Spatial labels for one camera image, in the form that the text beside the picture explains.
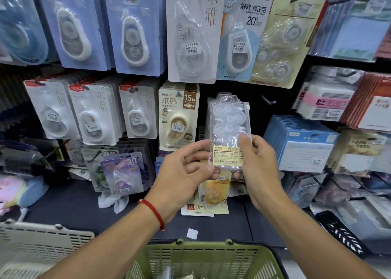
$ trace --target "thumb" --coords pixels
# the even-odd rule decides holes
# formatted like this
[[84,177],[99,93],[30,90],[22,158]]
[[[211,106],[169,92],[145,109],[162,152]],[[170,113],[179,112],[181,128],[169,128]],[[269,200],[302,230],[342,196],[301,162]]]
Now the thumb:
[[254,153],[253,144],[251,143],[247,133],[239,134],[239,147],[242,150],[243,157],[248,157],[250,154]]
[[191,178],[197,183],[197,185],[199,185],[205,180],[208,180],[213,174],[214,170],[215,166],[213,166],[211,163],[208,165],[203,165],[197,171],[191,174]]

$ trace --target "shopping basket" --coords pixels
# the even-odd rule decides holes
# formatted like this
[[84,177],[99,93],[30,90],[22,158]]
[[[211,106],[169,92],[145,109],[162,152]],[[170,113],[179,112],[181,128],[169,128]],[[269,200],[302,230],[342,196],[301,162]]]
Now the shopping basket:
[[171,266],[174,278],[194,272],[196,278],[288,278],[271,246],[258,242],[151,241],[135,260],[126,279],[156,278]]

